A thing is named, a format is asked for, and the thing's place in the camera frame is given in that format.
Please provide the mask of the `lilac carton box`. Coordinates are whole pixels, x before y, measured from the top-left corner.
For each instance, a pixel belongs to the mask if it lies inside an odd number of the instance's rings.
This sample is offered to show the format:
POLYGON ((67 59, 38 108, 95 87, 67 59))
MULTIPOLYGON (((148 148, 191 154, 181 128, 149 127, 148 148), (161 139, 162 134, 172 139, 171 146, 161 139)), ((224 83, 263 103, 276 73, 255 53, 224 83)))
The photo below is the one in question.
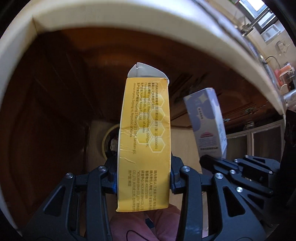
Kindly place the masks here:
POLYGON ((220 104, 213 88, 184 97, 199 156, 225 158, 227 137, 220 104))

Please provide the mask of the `yellow honeycomb box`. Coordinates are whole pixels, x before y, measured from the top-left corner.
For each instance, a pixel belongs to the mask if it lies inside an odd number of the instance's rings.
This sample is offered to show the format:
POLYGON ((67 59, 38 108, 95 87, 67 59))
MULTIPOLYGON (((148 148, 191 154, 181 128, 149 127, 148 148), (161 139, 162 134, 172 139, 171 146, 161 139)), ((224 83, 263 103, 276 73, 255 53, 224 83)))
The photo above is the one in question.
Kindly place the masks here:
POLYGON ((167 208, 171 173, 169 79, 136 63, 129 71, 117 153, 117 212, 167 208))

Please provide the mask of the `round trash bin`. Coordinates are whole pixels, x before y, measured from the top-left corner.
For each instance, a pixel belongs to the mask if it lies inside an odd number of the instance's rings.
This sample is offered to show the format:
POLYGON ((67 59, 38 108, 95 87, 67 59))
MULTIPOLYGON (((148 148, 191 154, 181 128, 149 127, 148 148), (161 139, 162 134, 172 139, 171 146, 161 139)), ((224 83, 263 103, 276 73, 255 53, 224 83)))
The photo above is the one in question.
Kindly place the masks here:
POLYGON ((117 157, 119 124, 112 126, 105 133, 102 140, 102 154, 105 160, 117 157))

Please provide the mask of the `pink trousers leg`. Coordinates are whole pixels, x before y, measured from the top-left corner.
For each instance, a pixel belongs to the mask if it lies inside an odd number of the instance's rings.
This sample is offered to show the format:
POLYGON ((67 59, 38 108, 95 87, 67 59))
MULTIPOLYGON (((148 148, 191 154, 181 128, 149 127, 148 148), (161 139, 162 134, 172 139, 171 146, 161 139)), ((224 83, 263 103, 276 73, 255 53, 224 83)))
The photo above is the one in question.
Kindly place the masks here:
POLYGON ((175 240, 181 211, 174 205, 143 212, 118 212, 110 221, 113 240, 175 240))

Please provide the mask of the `steel pot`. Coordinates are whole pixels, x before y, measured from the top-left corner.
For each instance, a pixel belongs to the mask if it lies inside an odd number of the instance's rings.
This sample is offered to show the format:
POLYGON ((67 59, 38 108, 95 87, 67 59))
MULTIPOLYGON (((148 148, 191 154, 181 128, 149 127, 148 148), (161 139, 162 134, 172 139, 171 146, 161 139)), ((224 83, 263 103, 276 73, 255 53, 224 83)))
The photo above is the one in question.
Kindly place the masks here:
POLYGON ((289 91, 283 96, 283 103, 285 107, 291 110, 295 110, 296 106, 296 89, 289 91))

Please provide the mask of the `chrome faucet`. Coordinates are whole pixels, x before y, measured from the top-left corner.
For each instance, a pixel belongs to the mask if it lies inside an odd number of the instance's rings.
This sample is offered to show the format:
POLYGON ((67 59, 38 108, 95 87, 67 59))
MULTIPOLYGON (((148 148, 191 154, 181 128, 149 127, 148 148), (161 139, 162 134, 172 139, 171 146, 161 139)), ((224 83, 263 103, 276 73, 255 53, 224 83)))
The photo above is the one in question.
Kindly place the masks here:
POLYGON ((251 23, 244 24, 240 32, 243 36, 247 36, 258 25, 257 30, 261 34, 265 30, 267 30, 271 25, 273 25, 276 21, 278 21, 276 15, 269 8, 265 8, 251 23), (264 21, 263 25, 261 26, 259 22, 261 21, 261 19, 265 17, 265 15, 268 14, 271 14, 271 16, 267 18, 267 20, 264 21))

